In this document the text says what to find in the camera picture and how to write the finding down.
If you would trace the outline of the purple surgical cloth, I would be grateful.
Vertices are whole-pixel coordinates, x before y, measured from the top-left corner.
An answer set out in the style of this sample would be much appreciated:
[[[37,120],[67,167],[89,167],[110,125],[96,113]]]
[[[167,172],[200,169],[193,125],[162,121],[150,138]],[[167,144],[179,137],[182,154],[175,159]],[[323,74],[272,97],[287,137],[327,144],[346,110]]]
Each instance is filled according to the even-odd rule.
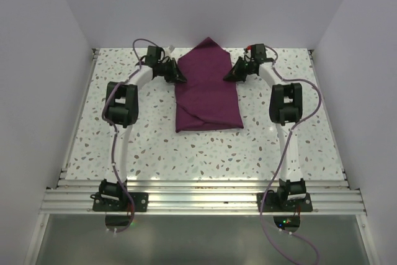
[[[223,80],[232,69],[229,52],[208,37],[177,65],[187,80],[175,85],[177,133],[244,127],[236,84]]]

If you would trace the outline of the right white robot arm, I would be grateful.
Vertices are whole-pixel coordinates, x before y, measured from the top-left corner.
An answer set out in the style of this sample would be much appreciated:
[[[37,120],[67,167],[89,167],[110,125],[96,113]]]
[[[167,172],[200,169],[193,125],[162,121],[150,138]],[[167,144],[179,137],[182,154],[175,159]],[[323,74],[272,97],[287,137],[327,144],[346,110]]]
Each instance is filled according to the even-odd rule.
[[[303,116],[303,88],[300,83],[283,82],[274,65],[275,59],[267,56],[264,44],[250,45],[223,80],[244,82],[247,76],[256,74],[271,88],[269,117],[277,129],[281,155],[273,180],[278,179],[279,186],[276,191],[266,191],[261,206],[266,211],[276,208],[288,211],[303,202],[307,195],[299,162],[298,137],[293,132],[293,126]]]

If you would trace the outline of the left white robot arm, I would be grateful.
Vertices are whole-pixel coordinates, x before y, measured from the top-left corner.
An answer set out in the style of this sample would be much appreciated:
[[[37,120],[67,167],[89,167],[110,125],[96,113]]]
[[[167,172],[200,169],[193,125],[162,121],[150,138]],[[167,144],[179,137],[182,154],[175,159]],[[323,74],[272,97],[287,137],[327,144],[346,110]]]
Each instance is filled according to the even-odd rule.
[[[171,84],[187,82],[172,57],[173,51],[172,46],[148,46],[132,74],[121,82],[107,85],[102,120],[110,126],[109,162],[96,200],[107,202],[114,210],[123,210],[132,202],[127,192],[127,151],[133,125],[138,120],[139,90],[156,77]]]

